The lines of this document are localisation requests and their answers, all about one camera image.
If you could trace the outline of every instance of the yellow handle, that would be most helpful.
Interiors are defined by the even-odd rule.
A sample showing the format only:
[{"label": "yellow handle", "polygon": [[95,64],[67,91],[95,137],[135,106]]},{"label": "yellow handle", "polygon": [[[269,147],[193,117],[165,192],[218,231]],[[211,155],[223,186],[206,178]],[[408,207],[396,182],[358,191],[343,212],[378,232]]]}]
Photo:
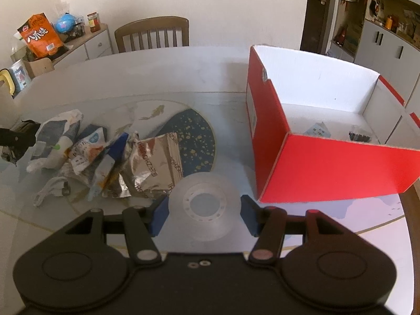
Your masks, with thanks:
[{"label": "yellow handle", "polygon": [[4,81],[9,85],[10,94],[13,95],[15,92],[15,83],[13,82],[12,76],[7,69],[0,71],[0,81]]}]

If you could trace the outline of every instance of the blue globe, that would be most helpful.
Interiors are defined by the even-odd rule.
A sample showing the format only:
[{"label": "blue globe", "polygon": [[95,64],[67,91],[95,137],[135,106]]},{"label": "blue globe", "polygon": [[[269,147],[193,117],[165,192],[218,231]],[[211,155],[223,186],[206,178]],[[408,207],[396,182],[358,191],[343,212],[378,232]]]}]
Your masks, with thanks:
[{"label": "blue globe", "polygon": [[76,24],[76,18],[71,14],[64,14],[54,25],[58,33],[70,32]]}]

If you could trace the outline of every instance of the red cardboard box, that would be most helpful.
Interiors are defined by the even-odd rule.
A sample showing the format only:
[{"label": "red cardboard box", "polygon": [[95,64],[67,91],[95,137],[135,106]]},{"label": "red cardboard box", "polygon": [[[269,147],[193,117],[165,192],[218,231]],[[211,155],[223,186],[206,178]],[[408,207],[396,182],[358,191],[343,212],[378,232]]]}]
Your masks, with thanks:
[{"label": "red cardboard box", "polygon": [[[413,141],[405,148],[387,145],[405,109],[377,72],[269,46],[251,48],[248,70],[246,104],[261,202],[390,195],[420,176]],[[305,134],[316,123],[326,126],[330,138]],[[372,141],[351,141],[353,126]]]}]

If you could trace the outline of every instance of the glass jar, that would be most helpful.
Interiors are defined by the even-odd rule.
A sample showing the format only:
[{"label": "glass jar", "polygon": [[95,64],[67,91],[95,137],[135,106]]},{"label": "glass jar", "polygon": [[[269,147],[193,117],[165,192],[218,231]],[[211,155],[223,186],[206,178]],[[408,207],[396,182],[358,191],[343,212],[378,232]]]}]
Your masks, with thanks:
[{"label": "glass jar", "polygon": [[101,25],[99,24],[99,14],[97,12],[88,14],[87,19],[89,20],[89,27],[92,33],[101,29]]}]

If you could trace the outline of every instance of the silver foil wrapper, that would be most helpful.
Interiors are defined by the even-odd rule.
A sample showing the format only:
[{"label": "silver foil wrapper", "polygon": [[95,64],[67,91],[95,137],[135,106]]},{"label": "silver foil wrapper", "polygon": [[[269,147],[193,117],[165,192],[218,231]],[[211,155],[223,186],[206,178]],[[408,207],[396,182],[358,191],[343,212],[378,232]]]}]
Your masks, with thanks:
[{"label": "silver foil wrapper", "polygon": [[111,172],[103,197],[157,199],[182,179],[176,133],[140,140],[137,132],[125,145],[122,162]]}]

